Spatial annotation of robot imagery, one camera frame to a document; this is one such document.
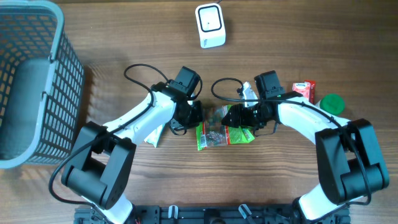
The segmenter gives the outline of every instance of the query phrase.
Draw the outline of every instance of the plastic basket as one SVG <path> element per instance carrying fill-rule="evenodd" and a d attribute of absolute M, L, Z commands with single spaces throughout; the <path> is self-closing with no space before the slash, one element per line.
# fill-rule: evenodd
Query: plastic basket
<path fill-rule="evenodd" d="M 71 151 L 85 76 L 47 1 L 0 1 L 0 168 L 56 164 Z"/>

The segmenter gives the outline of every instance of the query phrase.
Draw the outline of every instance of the brown surface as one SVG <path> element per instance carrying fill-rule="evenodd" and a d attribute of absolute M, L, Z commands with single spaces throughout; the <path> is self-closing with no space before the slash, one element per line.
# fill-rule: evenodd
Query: brown surface
<path fill-rule="evenodd" d="M 368 207 L 353 206 L 353 223 L 398 220 L 398 3 L 265 1 L 222 3 L 227 42 L 202 50 L 195 21 L 201 2 L 64 4 L 66 32 L 90 81 L 87 120 L 111 121 L 137 105 L 145 91 L 125 81 L 132 63 L 149 63 L 174 78 L 182 65 L 197 71 L 199 100 L 221 105 L 210 93 L 221 77 L 252 81 L 276 70 L 287 89 L 317 81 L 319 100 L 328 93 L 346 102 L 344 117 L 372 122 L 390 172 L 387 190 Z M 149 69 L 130 73 L 145 84 L 161 81 Z M 236 96 L 236 84 L 217 87 Z M 198 152 L 195 131 L 166 130 L 160 147 L 138 147 L 126 195 L 137 205 L 289 203 L 318 182 L 314 146 L 280 127 L 249 145 Z M 71 223 L 73 205 L 47 192 L 53 167 L 0 170 L 1 223 Z M 55 186 L 62 197 L 78 199 Z"/>

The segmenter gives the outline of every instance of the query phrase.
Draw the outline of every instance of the red and white package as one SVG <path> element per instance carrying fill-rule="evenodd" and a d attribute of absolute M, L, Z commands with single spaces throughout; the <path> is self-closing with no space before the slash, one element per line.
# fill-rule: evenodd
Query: red and white package
<path fill-rule="evenodd" d="M 311 84 L 309 83 L 293 83 L 293 91 L 301 93 L 304 98 L 310 100 Z"/>
<path fill-rule="evenodd" d="M 305 83 L 309 83 L 311 86 L 311 91 L 310 91 L 310 103 L 313 104 L 314 99 L 315 99 L 315 85 L 317 84 L 314 80 L 304 80 Z"/>

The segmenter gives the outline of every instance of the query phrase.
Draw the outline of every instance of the wooden tabletop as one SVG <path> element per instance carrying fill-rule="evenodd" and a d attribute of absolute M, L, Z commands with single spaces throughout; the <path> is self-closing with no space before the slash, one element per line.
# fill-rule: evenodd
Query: wooden tabletop
<path fill-rule="evenodd" d="M 223 77 L 250 81 L 276 70 L 281 84 L 317 81 L 315 101 L 329 93 L 346 103 L 348 119 L 372 122 L 390 174 L 388 189 L 367 207 L 352 206 L 353 223 L 398 220 L 398 3 L 396 1 L 223 1 L 226 43 L 201 49 L 195 8 L 203 2 L 61 4 L 65 31 L 85 65 L 82 119 L 103 124 L 136 106 L 147 94 L 123 70 L 148 63 L 175 78 L 182 66 L 203 79 L 198 100 L 228 102 L 210 93 Z M 156 72 L 130 76 L 151 85 Z M 237 97 L 235 83 L 217 87 Z M 75 206 L 53 199 L 47 182 L 53 166 L 0 170 L 1 223 L 71 223 Z M 197 151 L 195 130 L 165 130 L 158 148 L 137 148 L 126 188 L 136 205 L 239 205 L 290 203 L 318 183 L 314 145 L 291 128 L 250 145 Z M 79 199 L 62 187 L 62 197 Z"/>

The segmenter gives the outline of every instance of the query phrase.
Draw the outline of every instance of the green lid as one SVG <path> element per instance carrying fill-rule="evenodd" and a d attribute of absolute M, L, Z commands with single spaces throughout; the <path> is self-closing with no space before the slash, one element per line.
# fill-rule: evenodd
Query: green lid
<path fill-rule="evenodd" d="M 319 106 L 328 113 L 339 115 L 343 112 L 345 104 L 341 96 L 337 94 L 329 94 L 321 100 Z"/>

